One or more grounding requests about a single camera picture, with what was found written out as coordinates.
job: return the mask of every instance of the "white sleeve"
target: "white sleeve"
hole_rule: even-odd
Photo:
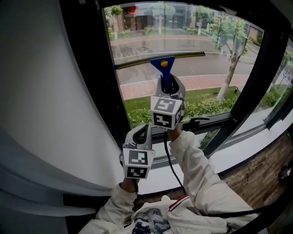
[[[229,186],[215,175],[213,167],[203,152],[197,148],[192,132],[183,131],[170,143],[171,154],[175,156],[184,173],[183,185],[193,206],[203,214],[229,213],[252,208]],[[226,219],[234,226],[243,226],[257,215]]]
[[[102,234],[106,231],[111,233],[121,228],[125,220],[134,213],[132,209],[136,197],[135,192],[126,192],[117,185],[112,190],[109,200],[98,211],[96,219],[89,221],[79,234]]]

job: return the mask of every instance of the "black window frame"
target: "black window frame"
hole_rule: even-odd
[[[133,1],[60,0],[66,32],[79,70],[99,114],[120,149],[130,130],[130,123],[114,69],[115,64],[103,9],[129,2]],[[254,67],[231,112],[210,116],[210,121],[201,121],[195,132],[200,134],[219,129],[217,135],[204,149],[205,155],[209,157],[233,136],[261,101],[281,63],[291,27],[289,21],[267,0],[261,2],[252,0],[179,2],[205,5],[218,11],[223,11],[220,5],[226,6],[236,10],[236,16],[265,31]],[[270,17],[271,14],[276,16],[274,20]],[[99,64],[103,64],[103,69],[98,70]],[[288,112],[292,108],[290,102],[292,98],[291,93],[277,112],[277,117],[269,120],[267,126],[272,126],[283,117],[282,112]],[[163,141],[161,128],[152,128],[152,141],[154,144]]]

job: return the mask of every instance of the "sidewalk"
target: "sidewalk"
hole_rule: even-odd
[[[157,40],[199,40],[199,41],[212,41],[211,37],[205,36],[194,36],[194,35],[161,35],[161,36],[143,36],[143,37],[132,37],[125,39],[118,39],[115,41],[111,41],[111,46],[120,45],[120,44],[128,44],[133,42],[141,42],[141,41],[157,41]]]
[[[221,87],[226,75],[196,75],[179,77],[186,90],[201,90]],[[249,75],[234,74],[230,86],[244,86]],[[147,97],[155,94],[157,80],[146,80],[126,85],[120,85],[124,100]]]

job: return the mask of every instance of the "wooden floor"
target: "wooden floor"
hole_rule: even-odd
[[[282,166],[287,165],[291,160],[293,160],[293,143],[284,135],[257,156],[220,177],[252,208],[259,208],[272,204],[283,193],[286,186],[279,183],[277,176]],[[183,196],[180,189],[163,194],[171,199],[179,199]],[[140,208],[144,202],[160,201],[163,194],[152,197],[141,196],[135,202],[135,209]],[[268,231],[276,233],[276,223],[272,224]]]

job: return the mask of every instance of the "glass pane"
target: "glass pane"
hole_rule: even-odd
[[[288,95],[292,91],[293,80],[293,43],[289,39],[287,48],[282,62],[275,75],[270,88],[255,108],[253,113],[248,117],[245,123],[234,134],[239,135],[249,131],[267,121],[280,109]]]
[[[186,87],[186,118],[231,110],[254,66],[263,30],[221,11],[177,2],[127,3],[105,8],[115,64],[171,53],[172,74]],[[160,75],[151,64],[117,70],[132,126],[150,122],[150,98]]]
[[[212,132],[195,135],[195,140],[198,142],[197,147],[203,150],[206,146],[208,146],[208,144],[215,137],[218,131],[219,130],[215,130]],[[167,142],[167,146],[170,152],[169,141]],[[167,156],[164,148],[164,143],[153,144],[152,149],[156,151],[154,161],[166,160]]]

